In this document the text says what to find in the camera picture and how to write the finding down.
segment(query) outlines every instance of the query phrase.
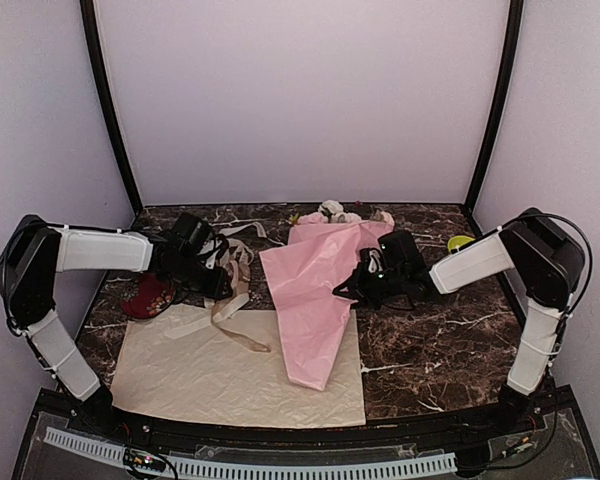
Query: yellow lid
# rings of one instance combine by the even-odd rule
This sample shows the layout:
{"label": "yellow lid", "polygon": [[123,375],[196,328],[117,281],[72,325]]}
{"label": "yellow lid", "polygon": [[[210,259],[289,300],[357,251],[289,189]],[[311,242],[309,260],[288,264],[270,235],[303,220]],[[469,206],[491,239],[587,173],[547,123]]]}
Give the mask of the yellow lid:
{"label": "yellow lid", "polygon": [[474,240],[475,238],[468,237],[467,235],[456,235],[455,237],[451,237],[447,243],[449,253],[455,253],[460,247],[467,243],[471,243]]}

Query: red floral cloth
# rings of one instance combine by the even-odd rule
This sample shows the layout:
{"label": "red floral cloth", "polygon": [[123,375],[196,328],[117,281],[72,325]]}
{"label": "red floral cloth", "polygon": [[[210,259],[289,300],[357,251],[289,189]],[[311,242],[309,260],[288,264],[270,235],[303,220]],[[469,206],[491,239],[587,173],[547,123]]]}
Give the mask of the red floral cloth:
{"label": "red floral cloth", "polygon": [[129,282],[120,306],[130,317],[153,318],[169,308],[175,293],[176,289],[169,280],[161,282],[154,274],[143,273]]}

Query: white wall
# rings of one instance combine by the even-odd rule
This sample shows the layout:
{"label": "white wall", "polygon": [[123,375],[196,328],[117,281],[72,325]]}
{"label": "white wall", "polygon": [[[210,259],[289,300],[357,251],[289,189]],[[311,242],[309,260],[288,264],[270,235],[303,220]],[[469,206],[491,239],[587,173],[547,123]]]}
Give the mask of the white wall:
{"label": "white wall", "polygon": [[[0,252],[20,218],[127,226],[131,209],[90,71],[79,2],[0,2]],[[63,274],[60,314],[75,333],[100,274]],[[11,477],[38,389],[50,385],[0,302],[0,479]]]}
{"label": "white wall", "polygon": [[507,107],[480,197],[483,228],[530,205],[578,223],[595,272],[556,365],[600,456],[600,1],[526,2]]}
{"label": "white wall", "polygon": [[507,0],[99,0],[148,204],[462,202]]}

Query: cream paper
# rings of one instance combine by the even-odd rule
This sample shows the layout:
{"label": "cream paper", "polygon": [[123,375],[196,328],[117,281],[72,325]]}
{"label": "cream paper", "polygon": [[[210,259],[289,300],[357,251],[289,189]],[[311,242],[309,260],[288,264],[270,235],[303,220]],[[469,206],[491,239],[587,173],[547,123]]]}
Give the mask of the cream paper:
{"label": "cream paper", "polygon": [[365,424],[355,313],[325,391],[287,378],[275,311],[241,310],[222,327],[271,348],[253,352],[210,323],[210,311],[175,305],[129,322],[111,391],[122,410],[170,420],[268,428]]}

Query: pink fabric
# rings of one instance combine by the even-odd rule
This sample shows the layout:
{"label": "pink fabric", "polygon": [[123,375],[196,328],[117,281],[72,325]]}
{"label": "pink fabric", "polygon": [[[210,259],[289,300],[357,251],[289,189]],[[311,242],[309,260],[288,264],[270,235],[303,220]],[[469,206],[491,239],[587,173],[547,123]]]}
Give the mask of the pink fabric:
{"label": "pink fabric", "polygon": [[352,303],[332,291],[353,272],[358,251],[392,230],[368,221],[298,225],[289,245],[260,252],[291,382],[325,389]]}

